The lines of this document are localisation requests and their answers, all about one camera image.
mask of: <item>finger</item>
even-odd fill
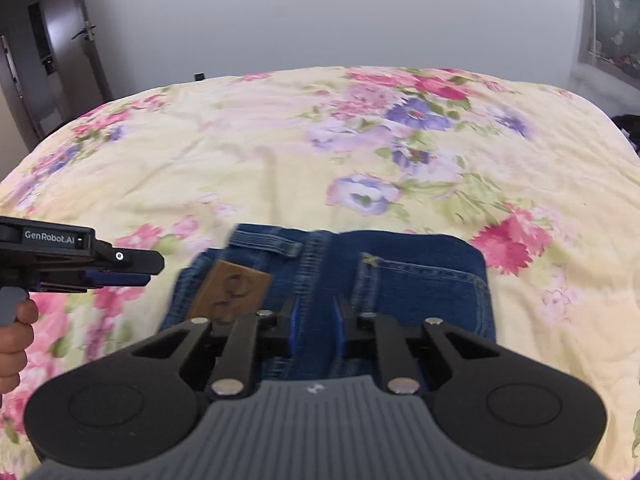
[[[20,386],[20,375],[0,378],[0,394],[8,394]]]
[[[33,327],[16,321],[0,326],[0,353],[13,354],[25,350],[33,343]]]
[[[30,325],[38,320],[38,306],[33,300],[24,300],[18,305],[15,313],[18,321]]]
[[[26,365],[27,354],[24,350],[15,354],[0,354],[0,378],[18,374]]]

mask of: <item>open door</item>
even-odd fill
[[[63,119],[73,120],[111,101],[111,91],[95,47],[94,28],[84,0],[40,0],[42,17],[66,105]]]

